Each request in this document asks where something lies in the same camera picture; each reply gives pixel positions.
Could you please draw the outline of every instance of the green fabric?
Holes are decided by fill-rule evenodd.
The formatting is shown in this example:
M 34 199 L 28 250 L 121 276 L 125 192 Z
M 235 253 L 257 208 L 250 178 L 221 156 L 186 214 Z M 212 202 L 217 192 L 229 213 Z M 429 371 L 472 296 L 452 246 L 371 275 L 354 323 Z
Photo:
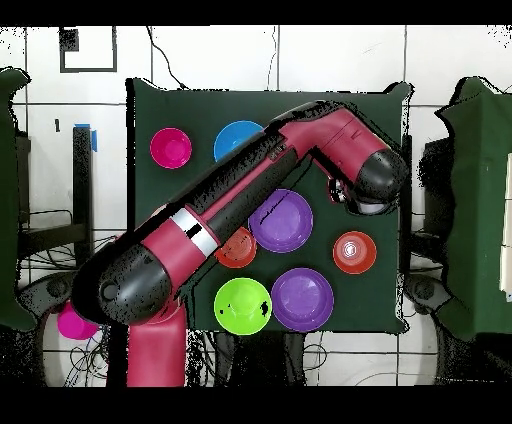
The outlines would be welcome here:
M 507 155 L 512 152 L 512 96 L 468 78 L 441 112 L 454 134 L 455 196 L 448 238 L 448 288 L 441 323 L 465 341 L 478 333 L 512 333 L 512 304 L 499 289 Z
M 368 125 L 375 130 L 378 127 L 398 144 L 401 142 L 402 102 L 410 92 L 410 86 L 405 83 L 396 85 L 386 94 L 164 91 L 138 79 L 134 81 L 134 88 L 136 225 L 214 164 L 213 142 L 218 132 L 230 122 L 251 120 L 265 126 L 272 118 L 293 107 L 308 101 L 332 99 L 357 107 L 367 117 Z M 151 138 L 165 127 L 183 130 L 192 141 L 191 159 L 180 169 L 163 169 L 151 159 Z M 309 160 L 304 161 L 282 186 L 289 188 L 308 164 Z M 395 315 L 398 212 L 376 217 L 347 214 L 344 206 L 329 201 L 327 177 L 315 165 L 294 190 L 308 201 L 313 211 L 313 232 L 308 242 L 288 254 L 271 253 L 258 246 L 254 261 L 240 270 L 220 264 L 214 266 L 194 290 L 194 308 L 190 303 L 188 305 L 194 323 L 192 327 L 222 330 L 212 305 L 217 290 L 228 280 L 252 278 L 270 291 L 274 281 L 285 271 L 308 267 L 320 272 L 334 293 L 334 310 L 322 330 L 404 331 L 404 323 Z M 332 258 L 337 238 L 351 230 L 365 232 L 377 245 L 374 266 L 361 275 L 344 274 Z M 210 258 L 194 278 L 198 280 L 204 269 L 215 262 L 215 258 Z M 272 316 L 265 330 L 286 329 Z
M 0 324 L 15 330 L 35 328 L 35 318 L 16 301 L 18 263 L 18 168 L 14 114 L 11 99 L 17 90 L 28 83 L 19 69 L 0 70 Z

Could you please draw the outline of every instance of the pink bowl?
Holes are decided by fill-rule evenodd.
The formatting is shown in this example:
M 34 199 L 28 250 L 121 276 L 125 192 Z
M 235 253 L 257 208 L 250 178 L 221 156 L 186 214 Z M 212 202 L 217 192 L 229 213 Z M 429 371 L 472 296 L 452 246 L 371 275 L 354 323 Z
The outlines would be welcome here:
M 176 169 L 190 159 L 192 143 L 183 131 L 177 128 L 163 128 L 153 136 L 149 151 L 158 165 Z
M 67 302 L 64 309 L 57 316 L 59 333 L 68 339 L 87 340 L 98 331 L 98 326 L 80 318 L 73 310 L 71 303 Z

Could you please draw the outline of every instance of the purple plate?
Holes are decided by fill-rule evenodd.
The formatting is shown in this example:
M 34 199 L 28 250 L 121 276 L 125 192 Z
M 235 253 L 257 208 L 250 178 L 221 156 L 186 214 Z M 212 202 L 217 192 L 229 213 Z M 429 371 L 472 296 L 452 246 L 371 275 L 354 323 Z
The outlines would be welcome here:
M 334 295 L 329 282 L 309 268 L 294 268 L 272 287 L 272 309 L 277 320 L 293 331 L 307 333 L 331 316 Z
M 311 235 L 313 212 L 300 194 L 278 189 L 249 217 L 249 228 L 264 249 L 288 253 Z

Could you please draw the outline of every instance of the green plate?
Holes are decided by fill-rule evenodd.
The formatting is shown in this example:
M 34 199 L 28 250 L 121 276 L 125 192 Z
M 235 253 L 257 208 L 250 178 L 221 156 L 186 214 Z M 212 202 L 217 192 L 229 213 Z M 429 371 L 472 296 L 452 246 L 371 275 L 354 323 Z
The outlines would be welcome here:
M 219 324 L 237 336 L 257 333 L 272 315 L 269 292 L 252 278 L 229 280 L 217 292 L 213 308 Z

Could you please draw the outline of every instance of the red plate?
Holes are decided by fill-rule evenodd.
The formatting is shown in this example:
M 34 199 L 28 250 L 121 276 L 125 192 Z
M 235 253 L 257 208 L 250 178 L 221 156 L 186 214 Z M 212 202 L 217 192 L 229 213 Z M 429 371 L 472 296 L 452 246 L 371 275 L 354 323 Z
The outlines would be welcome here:
M 256 256 L 256 240 L 245 227 L 240 227 L 220 249 L 215 257 L 228 268 L 243 268 Z
M 367 234 L 350 231 L 336 240 L 332 256 L 342 271 L 347 274 L 361 274 L 375 262 L 377 247 Z

